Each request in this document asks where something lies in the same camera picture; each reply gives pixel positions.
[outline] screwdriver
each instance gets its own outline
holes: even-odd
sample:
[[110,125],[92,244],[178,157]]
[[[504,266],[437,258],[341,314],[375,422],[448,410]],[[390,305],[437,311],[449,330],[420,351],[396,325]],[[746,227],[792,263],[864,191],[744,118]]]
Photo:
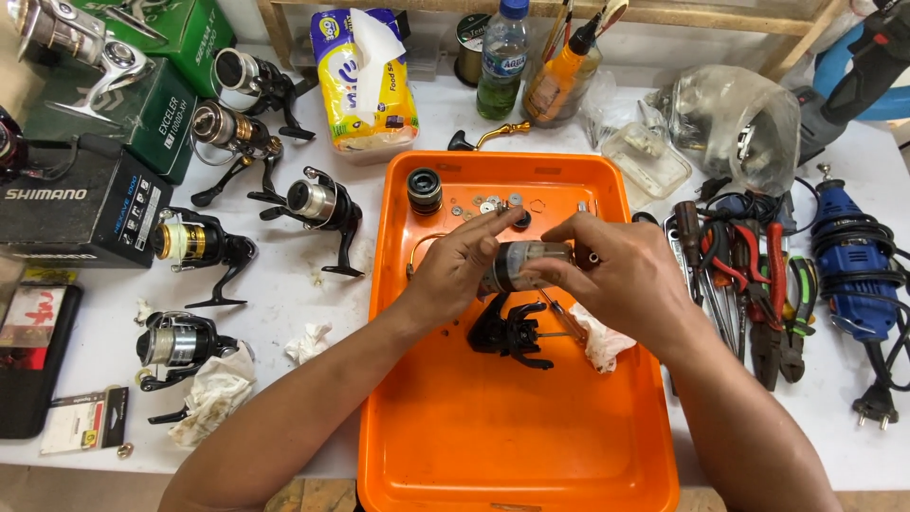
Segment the screwdriver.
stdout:
[[550,295],[547,295],[547,292],[541,290],[543,293],[543,298],[550,303],[550,307],[553,309],[553,312],[556,313],[556,318],[559,319],[562,327],[569,333],[570,336],[578,340],[581,344],[587,344],[588,342],[588,331],[581,327],[578,322],[575,321],[575,318],[572,315],[568,314],[566,310],[562,309],[562,306],[557,301],[554,301],[550,298]]

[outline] aqua water bottle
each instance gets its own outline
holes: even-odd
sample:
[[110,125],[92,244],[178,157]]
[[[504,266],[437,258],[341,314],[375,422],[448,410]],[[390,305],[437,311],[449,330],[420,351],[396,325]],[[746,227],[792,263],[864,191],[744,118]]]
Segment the aqua water bottle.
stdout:
[[528,59],[531,30],[529,0],[500,0],[500,11],[487,24],[483,37],[483,64],[477,85],[477,111],[501,120],[515,107],[521,72]]

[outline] wooden shelf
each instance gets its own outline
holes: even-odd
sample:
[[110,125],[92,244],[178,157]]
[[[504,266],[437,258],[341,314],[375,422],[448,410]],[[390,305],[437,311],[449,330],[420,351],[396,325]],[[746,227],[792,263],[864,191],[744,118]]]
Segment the wooden shelf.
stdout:
[[[272,46],[281,63],[289,66],[292,45],[285,5],[320,5],[324,0],[258,0],[259,9],[271,36]],[[335,0],[335,7],[368,8],[377,6],[366,0]],[[845,0],[812,2],[763,2],[757,7],[716,5],[673,0],[631,0],[623,22],[654,25],[692,26],[762,34],[788,36],[764,64],[762,73],[779,80],[812,43],[845,8]],[[383,7],[431,12],[494,13],[499,0],[385,0]],[[561,0],[531,0],[530,15],[553,17]],[[576,0],[574,15],[580,19],[593,16],[603,6],[602,0]]]

